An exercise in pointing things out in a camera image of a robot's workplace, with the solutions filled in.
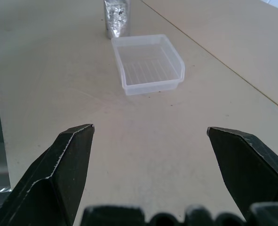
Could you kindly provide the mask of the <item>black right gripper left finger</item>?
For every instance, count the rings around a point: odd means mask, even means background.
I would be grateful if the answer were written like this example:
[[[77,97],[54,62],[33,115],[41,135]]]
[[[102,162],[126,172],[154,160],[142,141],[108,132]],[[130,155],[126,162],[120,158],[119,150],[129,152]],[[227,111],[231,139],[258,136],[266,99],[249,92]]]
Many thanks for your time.
[[[73,226],[83,195],[95,128],[60,133],[0,208],[0,226]]]

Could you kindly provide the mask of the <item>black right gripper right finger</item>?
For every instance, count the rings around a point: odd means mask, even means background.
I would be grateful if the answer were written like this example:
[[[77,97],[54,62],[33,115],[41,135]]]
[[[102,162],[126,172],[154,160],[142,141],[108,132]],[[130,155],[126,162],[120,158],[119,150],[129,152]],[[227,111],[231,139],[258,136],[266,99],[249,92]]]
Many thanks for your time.
[[[255,135],[209,127],[207,135],[223,181],[244,218],[250,206],[278,202],[278,155]]]

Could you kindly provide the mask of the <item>clear plastic container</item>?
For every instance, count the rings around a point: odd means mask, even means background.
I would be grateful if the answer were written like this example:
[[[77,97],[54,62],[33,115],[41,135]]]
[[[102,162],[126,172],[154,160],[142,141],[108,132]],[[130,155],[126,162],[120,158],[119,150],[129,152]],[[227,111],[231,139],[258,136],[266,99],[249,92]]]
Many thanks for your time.
[[[121,85],[127,96],[177,88],[185,63],[164,34],[111,40]]]

